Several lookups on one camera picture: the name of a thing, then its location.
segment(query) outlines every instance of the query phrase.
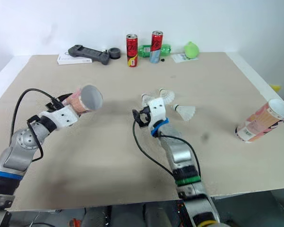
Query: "red can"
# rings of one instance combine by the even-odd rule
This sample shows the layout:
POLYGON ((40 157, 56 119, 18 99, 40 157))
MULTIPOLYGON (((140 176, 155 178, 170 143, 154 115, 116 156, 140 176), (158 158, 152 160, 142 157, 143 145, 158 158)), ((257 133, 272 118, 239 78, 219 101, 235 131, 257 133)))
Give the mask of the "red can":
POLYGON ((138 65, 138 36, 136 34, 128 34, 126 43, 127 64, 129 67, 136 67, 138 65))
POLYGON ((151 63, 158 63, 160 61, 162 41, 163 41, 163 32, 154 31, 152 33, 150 58, 149 58, 151 63))

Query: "green ring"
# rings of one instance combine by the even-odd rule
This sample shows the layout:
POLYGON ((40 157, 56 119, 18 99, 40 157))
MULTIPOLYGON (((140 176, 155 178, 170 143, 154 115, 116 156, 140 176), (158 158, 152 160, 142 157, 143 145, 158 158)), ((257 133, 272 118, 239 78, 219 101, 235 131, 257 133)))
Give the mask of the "green ring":
POLYGON ((197 175, 197 176, 193 176, 193 177, 189 177, 189 178, 186 178, 186 179, 175 181, 175 183, 178 186, 183 186, 183 185, 186 185, 186 184, 189 184, 189 183, 195 183, 195 182, 199 182, 199 181, 201 181, 201 179, 200 179, 200 176, 197 175))

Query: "table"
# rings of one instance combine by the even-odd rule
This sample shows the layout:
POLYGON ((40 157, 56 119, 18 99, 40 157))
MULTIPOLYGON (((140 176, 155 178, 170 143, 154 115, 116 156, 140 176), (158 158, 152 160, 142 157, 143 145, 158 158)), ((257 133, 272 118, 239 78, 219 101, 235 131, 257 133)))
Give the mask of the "table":
MULTIPOLYGON (((174 103, 197 107, 189 122, 166 110, 195 148, 211 196, 284 188, 284 126, 251 144, 236 138, 235 126, 266 100, 225 53, 201 53, 197 61, 177 64, 171 57, 159 64, 140 59, 137 68, 129 68, 125 56, 108 66, 58 65, 56 60, 57 55, 32 56, 1 97, 0 154, 8 145, 15 103, 26 88, 59 96, 92 84, 103 95, 103 107, 46 139, 44 158, 31 164, 11 210, 177 199, 174 180, 138 150, 131 132, 131 110, 141 109, 141 94, 158 94, 161 87, 175 92, 174 103)), ((47 102, 41 94, 27 95, 15 129, 25 127, 47 102)), ((157 139, 147 129, 136 131, 142 147, 168 166, 157 139)))

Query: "black cable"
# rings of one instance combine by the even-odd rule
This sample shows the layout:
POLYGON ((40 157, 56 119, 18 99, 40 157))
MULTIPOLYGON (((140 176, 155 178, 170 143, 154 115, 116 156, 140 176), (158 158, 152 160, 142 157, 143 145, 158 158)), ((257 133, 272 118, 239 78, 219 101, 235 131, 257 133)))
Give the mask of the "black cable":
POLYGON ((45 225, 45 226, 50 226, 50 227, 55 227, 54 225, 51 225, 51 224, 48 224, 48 223, 44 223, 44 222, 36 222, 36 223, 33 223, 33 225, 45 225))
POLYGON ((34 129, 33 129, 32 125, 30 124, 29 121, 27 121, 27 126, 28 126, 29 130, 31 131, 31 133, 33 135, 33 138, 34 138, 34 140, 35 140, 35 142, 36 142, 36 144, 37 144, 37 146, 38 146, 38 148, 40 150, 40 157, 35 158, 35 159, 32 160, 32 162, 35 162, 35 161, 38 161, 41 158, 43 158, 43 149, 42 149, 42 146, 41 146, 41 144, 40 144, 40 142, 39 142, 39 140, 37 138, 36 133, 34 132, 34 129))
POLYGON ((198 165, 198 175, 201 177, 201 173, 200 173, 200 166, 199 166, 199 162, 198 162, 198 157, 197 157, 197 154, 195 153, 195 150, 193 149, 193 147, 191 146, 191 144, 189 144, 186 140, 182 139, 182 138, 179 138, 179 137, 176 137, 176 136, 168 136, 168 135, 159 135, 158 137, 166 137, 166 138, 172 138, 172 139, 176 139, 176 140, 180 140, 184 143, 186 143, 190 149, 192 150, 193 152, 193 155, 194 155, 194 158, 197 162, 197 165, 198 165))
POLYGON ((153 161, 154 163, 156 163, 158 166, 160 166, 163 170, 165 170, 167 173, 169 173, 172 177, 173 177, 173 173, 167 169, 166 167, 164 167, 161 163, 157 162, 156 160, 154 160, 152 157, 150 157, 143 149, 142 147, 140 146, 138 140, 137 140, 137 136, 136 136, 136 131, 135 131, 135 125, 136 125, 136 121, 133 122, 133 125, 132 125, 132 134, 133 134, 133 137, 134 137, 134 140, 136 141, 137 143, 137 146, 138 148, 140 149, 140 151, 142 151, 142 153, 147 157, 149 158, 151 161, 153 161))
POLYGON ((23 99, 23 97, 25 96, 25 94, 29 91, 37 91, 37 92, 40 92, 44 95, 46 95, 47 97, 49 97, 51 100, 55 100, 54 97, 52 97, 50 94, 46 93, 45 91, 42 91, 42 90, 39 90, 39 89, 36 89, 36 88, 29 88, 27 90, 25 90, 19 97, 18 101, 17 101, 17 104, 15 106, 15 110, 14 110, 14 114, 13 114, 13 120, 11 122, 11 127, 10 127, 10 137, 9 137, 9 145, 11 144, 11 138, 14 134, 14 128, 15 128, 15 121, 16 121, 16 116, 17 116, 17 112, 18 112, 18 108, 20 106, 20 103, 23 99))

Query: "white shuttlecock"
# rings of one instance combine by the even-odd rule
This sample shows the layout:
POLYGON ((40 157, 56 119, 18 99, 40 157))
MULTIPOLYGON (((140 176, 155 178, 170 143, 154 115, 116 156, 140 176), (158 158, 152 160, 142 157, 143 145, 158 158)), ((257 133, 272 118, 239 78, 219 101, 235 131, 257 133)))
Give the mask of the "white shuttlecock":
POLYGON ((195 106, 175 104, 172 106, 172 109, 178 112, 182 119, 186 122, 189 121, 195 113, 195 106))
POLYGON ((152 96, 142 94, 142 107, 148 106, 148 103, 153 99, 155 99, 155 98, 152 97, 152 96))
POLYGON ((175 94, 173 91, 166 90, 164 88, 161 88, 159 91, 160 91, 160 97, 163 98, 165 105, 171 103, 174 100, 175 94))

